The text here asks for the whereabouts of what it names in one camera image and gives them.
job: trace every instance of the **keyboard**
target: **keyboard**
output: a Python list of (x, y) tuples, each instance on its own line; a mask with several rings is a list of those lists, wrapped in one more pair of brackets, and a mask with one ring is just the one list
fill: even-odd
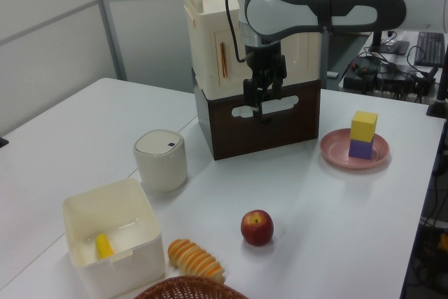
[(445, 38), (442, 33), (419, 32), (414, 64), (442, 68), (445, 60)]

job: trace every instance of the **wicker basket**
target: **wicker basket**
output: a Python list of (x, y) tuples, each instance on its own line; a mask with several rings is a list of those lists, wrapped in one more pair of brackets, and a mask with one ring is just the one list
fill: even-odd
[(140, 293), (135, 299), (248, 299), (233, 288), (196, 276), (168, 278)]

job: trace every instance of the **brown box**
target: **brown box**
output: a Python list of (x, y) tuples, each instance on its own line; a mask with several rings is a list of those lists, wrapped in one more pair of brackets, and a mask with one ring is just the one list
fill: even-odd
[(296, 95), (299, 102), (291, 109), (268, 113), (260, 121), (232, 115), (233, 108), (244, 105), (243, 95), (208, 100), (197, 84), (194, 70), (192, 74), (199, 125), (215, 160), (315, 139), (319, 135), (320, 80), (283, 87), (282, 97)]

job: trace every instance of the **white box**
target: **white box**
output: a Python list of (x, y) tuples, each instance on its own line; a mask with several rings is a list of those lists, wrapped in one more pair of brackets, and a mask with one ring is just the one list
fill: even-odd
[[(136, 179), (69, 197), (62, 214), (71, 262), (93, 298), (111, 298), (164, 273), (160, 228)], [(101, 232), (115, 254), (99, 260), (95, 239)]]

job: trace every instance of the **white wall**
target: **white wall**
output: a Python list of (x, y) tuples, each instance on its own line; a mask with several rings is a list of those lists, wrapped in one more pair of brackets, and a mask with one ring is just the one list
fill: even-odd
[(116, 77), (98, 0), (0, 0), (0, 136)]
[(183, 0), (104, 0), (129, 81), (193, 91)]

